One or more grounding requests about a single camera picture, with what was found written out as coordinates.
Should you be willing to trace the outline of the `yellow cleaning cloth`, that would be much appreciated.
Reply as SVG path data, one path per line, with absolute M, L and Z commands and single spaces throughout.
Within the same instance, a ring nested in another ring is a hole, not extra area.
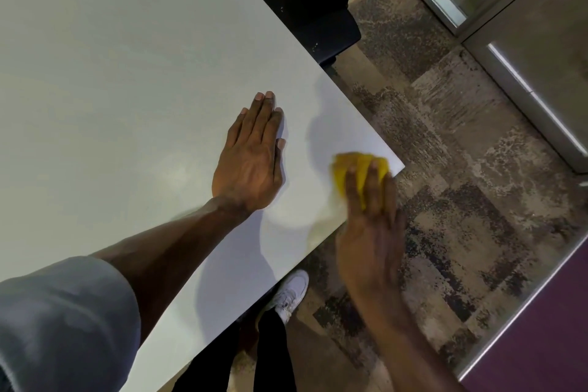
M 334 187 L 337 193 L 344 199 L 347 199 L 345 184 L 346 173 L 349 168 L 355 168 L 357 194 L 362 209 L 365 209 L 366 206 L 364 199 L 364 185 L 371 164 L 376 165 L 378 169 L 378 181 L 381 183 L 383 178 L 390 171 L 386 158 L 377 157 L 368 153 L 341 153 L 334 156 L 330 165 L 330 173 L 334 182 Z

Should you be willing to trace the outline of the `grey shirt sleeve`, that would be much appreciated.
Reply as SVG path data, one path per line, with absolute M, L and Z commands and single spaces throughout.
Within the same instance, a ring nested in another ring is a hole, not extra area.
M 0 282 L 0 392 L 119 392 L 141 340 L 128 281 L 71 257 Z

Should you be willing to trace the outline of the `glass door with metal frame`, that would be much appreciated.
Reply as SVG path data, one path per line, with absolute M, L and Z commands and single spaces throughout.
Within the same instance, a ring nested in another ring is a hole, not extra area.
M 588 174 L 588 0 L 512 0 L 464 45 L 571 169 Z

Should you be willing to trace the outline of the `purple panel with metal frame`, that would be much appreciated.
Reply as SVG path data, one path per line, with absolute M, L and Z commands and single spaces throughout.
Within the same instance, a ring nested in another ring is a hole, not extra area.
M 588 392 L 588 228 L 459 380 L 469 392 Z

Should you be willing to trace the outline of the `person's left forearm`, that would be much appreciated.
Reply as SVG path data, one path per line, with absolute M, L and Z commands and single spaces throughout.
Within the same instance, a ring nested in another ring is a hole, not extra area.
M 253 210 L 220 195 L 195 212 L 92 253 L 118 270 L 134 292 L 142 345 L 195 270 Z

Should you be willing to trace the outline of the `person's right forearm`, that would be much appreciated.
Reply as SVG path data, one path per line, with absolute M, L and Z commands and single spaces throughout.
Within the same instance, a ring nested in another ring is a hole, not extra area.
M 418 328 L 396 290 L 350 293 L 394 392 L 467 392 Z

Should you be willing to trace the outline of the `white sneaker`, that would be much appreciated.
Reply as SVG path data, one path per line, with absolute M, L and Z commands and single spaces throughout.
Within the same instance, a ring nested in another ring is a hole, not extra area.
M 305 298 L 309 285 L 309 275 L 304 269 L 292 271 L 278 286 L 275 294 L 262 308 L 256 319 L 256 327 L 266 312 L 274 311 L 287 324 Z

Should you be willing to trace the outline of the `black trousers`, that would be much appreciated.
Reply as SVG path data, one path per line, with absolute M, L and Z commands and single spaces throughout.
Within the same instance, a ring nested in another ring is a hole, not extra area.
M 258 322 L 254 392 L 296 392 L 285 324 L 275 308 Z M 202 350 L 175 382 L 172 392 L 227 392 L 240 327 L 231 324 Z

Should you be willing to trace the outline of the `person's right hand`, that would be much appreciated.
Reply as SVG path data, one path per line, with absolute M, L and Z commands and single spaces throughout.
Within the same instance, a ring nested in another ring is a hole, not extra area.
M 347 212 L 345 226 L 336 239 L 336 261 L 349 295 L 378 290 L 399 291 L 406 215 L 398 202 L 397 205 L 395 222 L 381 218 L 349 219 Z

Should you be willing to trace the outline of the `person's left hand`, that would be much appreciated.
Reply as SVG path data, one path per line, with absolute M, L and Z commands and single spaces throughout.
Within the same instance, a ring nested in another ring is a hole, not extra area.
M 258 114 L 265 92 L 258 92 L 248 108 L 239 137 L 234 144 L 227 143 L 212 179 L 213 197 L 229 198 L 248 215 L 268 207 L 282 186 L 273 185 L 275 141 L 282 137 L 284 113 L 275 106 L 276 139 L 258 138 Z

